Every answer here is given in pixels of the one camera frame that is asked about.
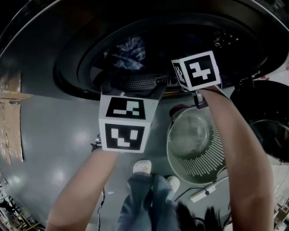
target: white shoe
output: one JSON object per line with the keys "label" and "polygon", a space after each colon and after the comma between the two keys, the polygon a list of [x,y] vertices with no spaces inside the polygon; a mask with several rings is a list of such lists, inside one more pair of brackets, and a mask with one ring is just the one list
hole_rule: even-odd
{"label": "white shoe", "polygon": [[167,178],[167,181],[170,184],[173,192],[176,193],[177,190],[179,189],[180,185],[181,185],[180,180],[177,177],[175,177],[175,176],[169,176]]}
{"label": "white shoe", "polygon": [[150,174],[152,170],[152,162],[149,160],[140,160],[137,163],[135,163],[132,173],[136,172],[145,172],[147,174]]}

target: jeans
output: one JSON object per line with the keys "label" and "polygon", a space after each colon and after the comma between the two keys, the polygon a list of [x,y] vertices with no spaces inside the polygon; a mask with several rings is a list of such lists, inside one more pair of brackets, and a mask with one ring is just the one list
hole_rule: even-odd
{"label": "jeans", "polygon": [[131,194],[122,206],[117,231],[179,231],[174,193],[164,177],[138,172],[128,185]]}

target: concrete floor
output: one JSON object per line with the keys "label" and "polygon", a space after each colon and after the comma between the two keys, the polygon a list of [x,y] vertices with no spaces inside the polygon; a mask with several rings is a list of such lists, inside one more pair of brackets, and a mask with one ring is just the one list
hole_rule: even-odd
{"label": "concrete floor", "polygon": [[[126,181],[137,160],[151,160],[153,173],[163,176],[173,174],[166,157],[166,133],[170,124],[168,112],[178,103],[190,105],[193,102],[191,98],[160,102],[145,153],[119,156],[105,187],[107,197],[101,211],[102,230],[114,229],[122,203],[129,193]],[[99,133],[98,109],[99,102],[86,100],[66,101],[34,96],[21,102],[24,162],[11,156],[13,165],[10,166],[1,156],[0,170],[8,182],[6,190],[9,194],[27,206],[43,224],[58,194],[91,153],[90,143]],[[278,177],[283,180],[285,174]],[[190,186],[181,181],[176,196]],[[215,206],[224,216],[228,214],[228,180],[216,188],[214,193],[197,203],[188,200],[194,191],[187,193],[182,200],[199,217],[204,216],[208,206]],[[96,211],[91,223],[92,229],[95,229]]]}

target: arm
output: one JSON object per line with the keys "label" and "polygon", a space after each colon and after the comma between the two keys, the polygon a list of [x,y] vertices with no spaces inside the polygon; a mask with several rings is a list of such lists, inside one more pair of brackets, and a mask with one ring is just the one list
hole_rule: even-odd
{"label": "arm", "polygon": [[96,149],[71,178],[54,203],[48,231],[84,231],[118,154]]}
{"label": "arm", "polygon": [[273,175],[262,146],[231,101],[211,91],[200,92],[223,144],[234,231],[273,230]]}

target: dark hair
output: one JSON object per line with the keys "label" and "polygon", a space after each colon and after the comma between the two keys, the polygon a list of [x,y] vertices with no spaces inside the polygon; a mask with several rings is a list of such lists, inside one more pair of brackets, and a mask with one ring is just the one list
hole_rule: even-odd
{"label": "dark hair", "polygon": [[214,207],[207,208],[205,218],[201,219],[191,214],[187,206],[179,203],[177,217],[181,231],[222,231],[219,213],[216,214]]}

